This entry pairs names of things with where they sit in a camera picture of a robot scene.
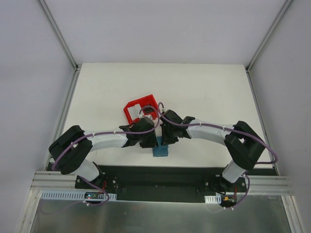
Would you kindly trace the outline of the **blue leather card holder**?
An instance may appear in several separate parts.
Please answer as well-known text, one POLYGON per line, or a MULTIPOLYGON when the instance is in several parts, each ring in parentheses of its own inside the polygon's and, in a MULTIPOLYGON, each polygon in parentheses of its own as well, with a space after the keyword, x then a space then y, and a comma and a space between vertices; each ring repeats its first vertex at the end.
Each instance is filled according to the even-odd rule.
POLYGON ((169 155, 169 146, 161 145, 162 137, 156 137, 158 146, 152 148, 153 157, 167 157, 169 155))

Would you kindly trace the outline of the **red plastic bin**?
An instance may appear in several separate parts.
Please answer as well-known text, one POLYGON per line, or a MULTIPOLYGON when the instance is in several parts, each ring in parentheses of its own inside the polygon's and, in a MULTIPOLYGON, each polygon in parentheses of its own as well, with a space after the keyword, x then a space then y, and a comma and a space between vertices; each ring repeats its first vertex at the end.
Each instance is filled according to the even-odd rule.
POLYGON ((129 124, 138 122, 140 118, 147 116, 152 120, 157 119, 157 102, 152 94, 145 97, 132 100, 123 108, 126 119, 129 124))

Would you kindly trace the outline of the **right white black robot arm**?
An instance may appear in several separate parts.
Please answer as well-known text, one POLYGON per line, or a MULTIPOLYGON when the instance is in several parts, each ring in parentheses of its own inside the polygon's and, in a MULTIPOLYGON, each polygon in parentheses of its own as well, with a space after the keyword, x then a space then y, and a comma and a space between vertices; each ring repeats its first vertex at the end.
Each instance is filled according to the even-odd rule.
POLYGON ((188 138, 204 139, 227 148, 232 160, 219 179, 219 187, 226 192, 236 186, 236 181, 242 174, 254 168, 265 149, 261 138, 244 121, 212 127, 210 123, 192 116, 182 119, 173 110, 162 112, 160 119, 162 145, 174 144, 179 138, 188 138))

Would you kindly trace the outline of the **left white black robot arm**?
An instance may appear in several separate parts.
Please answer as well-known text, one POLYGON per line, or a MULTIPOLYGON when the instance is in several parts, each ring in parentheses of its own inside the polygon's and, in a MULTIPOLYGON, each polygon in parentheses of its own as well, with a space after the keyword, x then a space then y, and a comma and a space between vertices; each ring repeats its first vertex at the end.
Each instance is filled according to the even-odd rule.
POLYGON ((103 178, 99 168, 86 157, 90 152, 108 148, 126 148, 139 144, 142 148, 157 146, 154 123, 148 117, 113 130, 85 131, 74 125, 49 146, 54 159, 53 171, 63 175, 75 174, 86 179, 87 185, 99 188, 103 178))

